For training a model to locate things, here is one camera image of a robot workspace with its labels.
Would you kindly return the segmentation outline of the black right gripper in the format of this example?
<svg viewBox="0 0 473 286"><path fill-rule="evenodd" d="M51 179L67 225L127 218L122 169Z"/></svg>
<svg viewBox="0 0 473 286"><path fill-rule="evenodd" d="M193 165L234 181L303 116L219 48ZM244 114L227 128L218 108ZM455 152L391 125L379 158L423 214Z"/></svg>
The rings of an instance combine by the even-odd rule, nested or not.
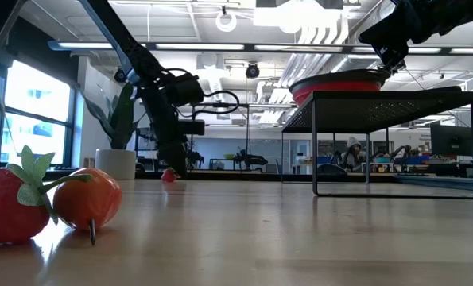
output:
<svg viewBox="0 0 473 286"><path fill-rule="evenodd" d="M407 42L419 25L414 0L390 1L395 4L394 11L359 34L359 41L372 47L389 72L408 55Z"/></svg>

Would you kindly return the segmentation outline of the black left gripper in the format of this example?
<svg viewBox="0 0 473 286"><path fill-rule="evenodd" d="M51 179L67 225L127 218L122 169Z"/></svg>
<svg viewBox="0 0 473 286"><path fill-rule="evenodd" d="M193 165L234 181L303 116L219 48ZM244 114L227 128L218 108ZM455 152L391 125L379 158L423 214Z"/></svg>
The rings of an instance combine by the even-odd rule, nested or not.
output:
<svg viewBox="0 0 473 286"><path fill-rule="evenodd" d="M186 177L186 151L180 147L180 131L173 106L157 88L143 88L142 101L157 137L157 157L180 177Z"/></svg>

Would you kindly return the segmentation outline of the red toy strawberry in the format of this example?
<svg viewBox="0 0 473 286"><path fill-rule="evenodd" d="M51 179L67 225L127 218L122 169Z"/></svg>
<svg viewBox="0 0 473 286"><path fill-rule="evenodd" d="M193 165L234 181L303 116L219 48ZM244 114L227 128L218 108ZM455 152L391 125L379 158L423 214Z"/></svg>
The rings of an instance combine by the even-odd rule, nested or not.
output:
<svg viewBox="0 0 473 286"><path fill-rule="evenodd" d="M161 180L166 183L173 183L180 178L181 176L172 168L167 168L161 175Z"/></svg>
<svg viewBox="0 0 473 286"><path fill-rule="evenodd" d="M48 200L39 188L54 156L36 157L26 145L20 164L0 168L0 243L26 242L48 224Z"/></svg>

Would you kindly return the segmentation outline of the potted aloe plant white pot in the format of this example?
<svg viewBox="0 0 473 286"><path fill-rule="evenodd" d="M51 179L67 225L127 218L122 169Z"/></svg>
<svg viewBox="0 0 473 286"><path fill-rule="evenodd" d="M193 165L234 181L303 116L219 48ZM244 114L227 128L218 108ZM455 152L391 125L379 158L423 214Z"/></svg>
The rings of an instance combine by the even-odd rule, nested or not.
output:
<svg viewBox="0 0 473 286"><path fill-rule="evenodd" d="M138 128L138 123L145 116L134 119L135 86L126 83L119 95L110 100L106 97L108 113L80 92L90 115L95 118L110 143L109 149L95 151L95 168L102 170L116 180L134 180L137 155L126 147Z"/></svg>

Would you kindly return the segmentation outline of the black perforated metal shelf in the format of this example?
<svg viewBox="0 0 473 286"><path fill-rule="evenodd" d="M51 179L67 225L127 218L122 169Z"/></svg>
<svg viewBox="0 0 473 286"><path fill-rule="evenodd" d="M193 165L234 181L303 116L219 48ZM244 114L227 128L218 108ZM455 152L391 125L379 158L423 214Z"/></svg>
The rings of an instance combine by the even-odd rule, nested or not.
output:
<svg viewBox="0 0 473 286"><path fill-rule="evenodd" d="M473 152L473 91L458 87L423 91L313 91L286 122L282 133L312 134L312 193L317 197L365 199L435 199L434 195L320 193L317 175L317 135L370 134L405 122L468 105Z"/></svg>

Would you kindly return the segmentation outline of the red grey collapsible colander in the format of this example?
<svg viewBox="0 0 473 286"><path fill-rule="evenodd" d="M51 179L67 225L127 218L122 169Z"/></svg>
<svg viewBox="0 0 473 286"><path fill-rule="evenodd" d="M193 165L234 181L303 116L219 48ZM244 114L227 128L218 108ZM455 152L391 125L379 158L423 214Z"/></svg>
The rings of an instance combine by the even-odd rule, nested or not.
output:
<svg viewBox="0 0 473 286"><path fill-rule="evenodd" d="M354 69L300 79L289 87L300 106L313 91L380 91L390 72L383 69Z"/></svg>

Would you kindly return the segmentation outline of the small orange toy fruit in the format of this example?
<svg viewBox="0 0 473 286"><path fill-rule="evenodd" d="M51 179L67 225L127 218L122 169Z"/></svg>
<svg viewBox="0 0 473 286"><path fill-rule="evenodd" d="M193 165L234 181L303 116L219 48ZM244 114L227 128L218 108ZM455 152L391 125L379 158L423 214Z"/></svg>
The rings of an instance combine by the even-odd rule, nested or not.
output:
<svg viewBox="0 0 473 286"><path fill-rule="evenodd" d="M86 230L92 245L96 230L116 215L122 202L118 181L97 168L82 168L38 191L54 223Z"/></svg>

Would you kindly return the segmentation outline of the small dark background plant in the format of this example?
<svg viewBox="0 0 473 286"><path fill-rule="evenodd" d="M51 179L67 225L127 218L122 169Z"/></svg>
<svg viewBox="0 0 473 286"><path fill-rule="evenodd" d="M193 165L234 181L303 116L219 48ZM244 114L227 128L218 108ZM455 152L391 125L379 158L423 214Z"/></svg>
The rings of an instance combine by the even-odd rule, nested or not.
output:
<svg viewBox="0 0 473 286"><path fill-rule="evenodd" d="M187 166L189 169L201 168L204 163L204 157L196 151L187 152Z"/></svg>

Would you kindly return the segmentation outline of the long linear ceiling light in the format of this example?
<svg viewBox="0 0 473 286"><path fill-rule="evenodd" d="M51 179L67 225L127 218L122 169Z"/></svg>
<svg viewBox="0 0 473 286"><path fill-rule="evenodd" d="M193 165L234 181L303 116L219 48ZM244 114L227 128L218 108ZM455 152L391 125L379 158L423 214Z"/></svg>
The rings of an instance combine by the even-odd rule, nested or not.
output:
<svg viewBox="0 0 473 286"><path fill-rule="evenodd" d="M106 42L67 42L49 41L48 46L54 51L95 51L112 50ZM145 42L141 46L150 51L167 52L257 52L257 53L325 53L325 54L374 54L367 45L336 44L217 44L217 43L154 43ZM409 54L414 56L473 56L473 47L429 47L413 46Z"/></svg>

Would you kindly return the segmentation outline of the person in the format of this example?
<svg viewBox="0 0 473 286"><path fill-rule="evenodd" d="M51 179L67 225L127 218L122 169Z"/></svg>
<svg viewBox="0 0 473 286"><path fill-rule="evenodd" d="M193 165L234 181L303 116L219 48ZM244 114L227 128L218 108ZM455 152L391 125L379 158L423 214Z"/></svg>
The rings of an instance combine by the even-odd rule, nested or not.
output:
<svg viewBox="0 0 473 286"><path fill-rule="evenodd" d="M365 153L360 142L355 137L347 140L347 150L342 153L339 166L346 171L360 171Z"/></svg>

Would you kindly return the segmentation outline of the round white ceiling lamp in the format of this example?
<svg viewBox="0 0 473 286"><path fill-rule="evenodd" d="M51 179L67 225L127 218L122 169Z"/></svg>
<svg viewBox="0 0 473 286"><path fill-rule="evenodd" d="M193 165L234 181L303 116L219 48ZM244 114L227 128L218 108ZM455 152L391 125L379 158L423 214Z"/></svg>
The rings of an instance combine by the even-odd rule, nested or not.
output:
<svg viewBox="0 0 473 286"><path fill-rule="evenodd" d="M237 17L232 12L220 12L215 18L215 26L221 32L232 32L237 26Z"/></svg>

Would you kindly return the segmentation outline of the large glass window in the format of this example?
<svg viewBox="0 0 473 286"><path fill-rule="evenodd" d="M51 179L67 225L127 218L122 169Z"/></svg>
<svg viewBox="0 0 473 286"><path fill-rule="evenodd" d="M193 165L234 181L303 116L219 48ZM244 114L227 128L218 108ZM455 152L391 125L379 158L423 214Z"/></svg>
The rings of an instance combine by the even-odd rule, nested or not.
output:
<svg viewBox="0 0 473 286"><path fill-rule="evenodd" d="M0 161L21 163L29 146L35 157L54 153L52 165L72 158L74 90L17 60L0 64Z"/></svg>

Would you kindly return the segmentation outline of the black office chair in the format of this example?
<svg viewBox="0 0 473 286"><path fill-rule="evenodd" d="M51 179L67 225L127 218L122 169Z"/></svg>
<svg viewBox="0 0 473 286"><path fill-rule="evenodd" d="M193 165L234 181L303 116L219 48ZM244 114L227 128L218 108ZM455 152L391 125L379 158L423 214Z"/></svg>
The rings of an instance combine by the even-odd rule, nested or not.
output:
<svg viewBox="0 0 473 286"><path fill-rule="evenodd" d="M317 167L318 176L346 176L347 171L335 164L320 164Z"/></svg>

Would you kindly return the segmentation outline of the long blue-edged bench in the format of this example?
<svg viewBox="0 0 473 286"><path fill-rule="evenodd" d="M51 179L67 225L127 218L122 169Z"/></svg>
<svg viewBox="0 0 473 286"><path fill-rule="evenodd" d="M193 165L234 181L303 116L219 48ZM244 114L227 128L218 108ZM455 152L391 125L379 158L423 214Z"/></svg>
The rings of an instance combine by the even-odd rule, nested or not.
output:
<svg viewBox="0 0 473 286"><path fill-rule="evenodd" d="M406 176L394 175L400 184L413 184L426 187L441 187L473 191L473 178L437 177L437 176Z"/></svg>

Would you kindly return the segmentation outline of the ribbed silver ceiling duct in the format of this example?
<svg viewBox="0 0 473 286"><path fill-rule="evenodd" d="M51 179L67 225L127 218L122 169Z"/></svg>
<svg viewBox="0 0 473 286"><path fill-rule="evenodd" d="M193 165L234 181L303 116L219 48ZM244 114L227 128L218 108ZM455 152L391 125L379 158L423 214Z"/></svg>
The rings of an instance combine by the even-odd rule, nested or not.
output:
<svg viewBox="0 0 473 286"><path fill-rule="evenodd" d="M358 20L349 21L348 36L344 39L344 44L360 44L359 34L370 28L383 18L386 14L385 0L361 0L365 10L364 15ZM366 69L376 66L376 60L369 56L362 56L358 59L358 55L328 55L328 60L320 69L320 73L342 72L351 69Z"/></svg>

